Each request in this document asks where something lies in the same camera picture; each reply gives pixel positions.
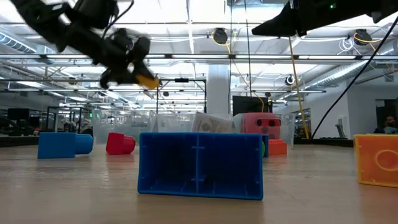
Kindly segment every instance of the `orange toy block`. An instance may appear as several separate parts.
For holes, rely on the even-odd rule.
[[[360,184],[398,187],[398,135],[355,135]]]
[[[268,155],[286,155],[287,144],[283,140],[268,140]]]

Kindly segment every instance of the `pillar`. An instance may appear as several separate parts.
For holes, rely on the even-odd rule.
[[[229,113],[229,65],[209,65],[207,113]]]

